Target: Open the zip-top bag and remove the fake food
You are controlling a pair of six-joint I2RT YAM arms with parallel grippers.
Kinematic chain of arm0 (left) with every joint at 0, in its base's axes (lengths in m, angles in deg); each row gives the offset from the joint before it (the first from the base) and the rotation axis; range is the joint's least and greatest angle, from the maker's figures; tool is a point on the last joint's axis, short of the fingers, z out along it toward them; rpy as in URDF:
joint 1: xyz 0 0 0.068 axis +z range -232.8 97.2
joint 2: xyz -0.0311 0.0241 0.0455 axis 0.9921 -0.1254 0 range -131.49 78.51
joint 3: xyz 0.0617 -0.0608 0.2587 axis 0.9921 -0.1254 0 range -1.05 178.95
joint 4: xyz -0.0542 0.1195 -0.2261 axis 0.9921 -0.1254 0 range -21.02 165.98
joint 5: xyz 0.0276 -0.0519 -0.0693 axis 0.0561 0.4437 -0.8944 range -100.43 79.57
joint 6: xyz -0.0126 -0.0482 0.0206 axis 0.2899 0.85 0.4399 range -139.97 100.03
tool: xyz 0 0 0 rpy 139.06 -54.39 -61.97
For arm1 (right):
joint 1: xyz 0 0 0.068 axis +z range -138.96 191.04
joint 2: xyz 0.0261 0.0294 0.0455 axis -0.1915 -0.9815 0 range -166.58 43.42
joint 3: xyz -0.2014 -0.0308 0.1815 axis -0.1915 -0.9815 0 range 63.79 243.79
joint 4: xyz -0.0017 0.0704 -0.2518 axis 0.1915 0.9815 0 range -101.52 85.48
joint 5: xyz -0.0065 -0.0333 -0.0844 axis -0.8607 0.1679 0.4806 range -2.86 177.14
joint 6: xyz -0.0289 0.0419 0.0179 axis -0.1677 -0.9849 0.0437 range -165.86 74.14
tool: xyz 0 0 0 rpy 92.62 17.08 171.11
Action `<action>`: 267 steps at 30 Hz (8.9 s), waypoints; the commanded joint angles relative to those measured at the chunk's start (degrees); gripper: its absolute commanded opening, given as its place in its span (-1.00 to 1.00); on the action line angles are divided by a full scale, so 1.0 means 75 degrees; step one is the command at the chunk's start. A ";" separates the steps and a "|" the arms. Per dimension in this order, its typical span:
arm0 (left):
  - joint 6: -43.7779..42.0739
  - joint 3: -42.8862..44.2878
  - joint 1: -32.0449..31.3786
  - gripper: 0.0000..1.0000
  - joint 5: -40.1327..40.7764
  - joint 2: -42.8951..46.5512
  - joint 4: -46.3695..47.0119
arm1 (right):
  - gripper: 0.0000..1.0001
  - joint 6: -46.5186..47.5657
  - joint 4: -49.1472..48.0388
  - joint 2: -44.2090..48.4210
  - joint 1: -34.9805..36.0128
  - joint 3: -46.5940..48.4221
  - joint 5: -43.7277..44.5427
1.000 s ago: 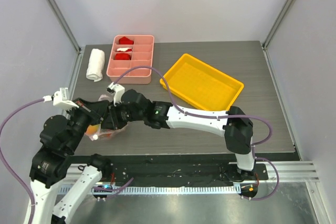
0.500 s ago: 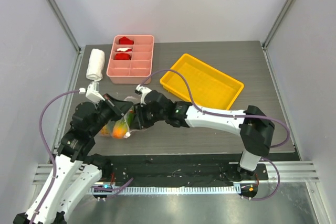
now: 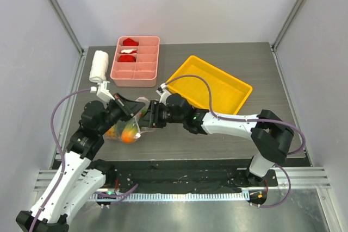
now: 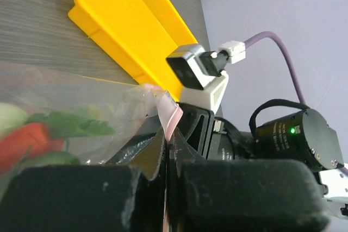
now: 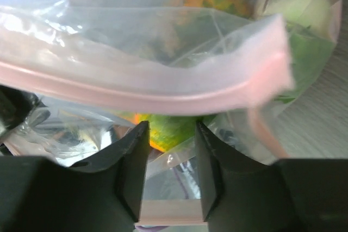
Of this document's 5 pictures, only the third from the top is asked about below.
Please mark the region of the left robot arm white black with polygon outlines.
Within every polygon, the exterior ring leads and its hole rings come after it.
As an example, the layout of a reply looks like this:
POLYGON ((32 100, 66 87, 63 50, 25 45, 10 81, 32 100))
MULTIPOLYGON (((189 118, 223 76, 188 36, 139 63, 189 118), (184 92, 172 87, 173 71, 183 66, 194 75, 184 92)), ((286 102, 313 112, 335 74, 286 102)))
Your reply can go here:
POLYGON ((100 187, 115 184, 114 166, 94 157, 104 144, 103 135, 118 121, 131 120, 144 106, 118 93, 106 104, 92 101, 85 105, 54 178, 31 209, 17 215, 22 231, 68 231, 90 196, 100 187))

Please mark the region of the fake mango orange green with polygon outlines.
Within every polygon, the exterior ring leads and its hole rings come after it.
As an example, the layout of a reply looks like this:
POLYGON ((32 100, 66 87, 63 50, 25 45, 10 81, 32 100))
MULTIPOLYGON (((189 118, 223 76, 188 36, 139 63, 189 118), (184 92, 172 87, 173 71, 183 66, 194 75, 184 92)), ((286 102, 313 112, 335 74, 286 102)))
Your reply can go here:
POLYGON ((137 140, 137 133, 138 128, 136 125, 132 123, 127 124, 121 133, 121 141, 126 144, 133 143, 137 140))

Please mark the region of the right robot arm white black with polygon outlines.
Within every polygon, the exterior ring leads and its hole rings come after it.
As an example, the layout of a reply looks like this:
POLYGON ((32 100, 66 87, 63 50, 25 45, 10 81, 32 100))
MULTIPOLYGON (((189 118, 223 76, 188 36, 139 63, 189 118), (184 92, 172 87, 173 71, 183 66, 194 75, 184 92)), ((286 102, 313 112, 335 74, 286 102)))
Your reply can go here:
POLYGON ((253 141, 258 152, 245 173, 253 186, 263 182, 275 164, 285 163, 294 137, 292 128, 270 110, 249 116, 217 114, 190 105, 179 94, 169 95, 164 102, 152 100, 139 120, 139 126, 146 128, 164 128, 169 123, 180 123, 192 134, 225 134, 253 141))

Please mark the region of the clear zip top bag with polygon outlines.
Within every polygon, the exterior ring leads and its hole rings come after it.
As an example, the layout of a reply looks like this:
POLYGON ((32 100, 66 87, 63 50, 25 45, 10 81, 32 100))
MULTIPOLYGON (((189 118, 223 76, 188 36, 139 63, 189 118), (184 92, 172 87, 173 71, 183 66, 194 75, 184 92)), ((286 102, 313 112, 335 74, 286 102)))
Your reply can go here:
POLYGON ((120 140, 123 143, 130 144, 138 140, 141 134, 155 131, 154 128, 141 127, 139 125, 140 120, 143 118, 150 105, 150 101, 146 97, 138 97, 136 101, 143 102, 145 106, 131 120, 127 122, 120 121, 113 125, 104 134, 105 139, 120 140))

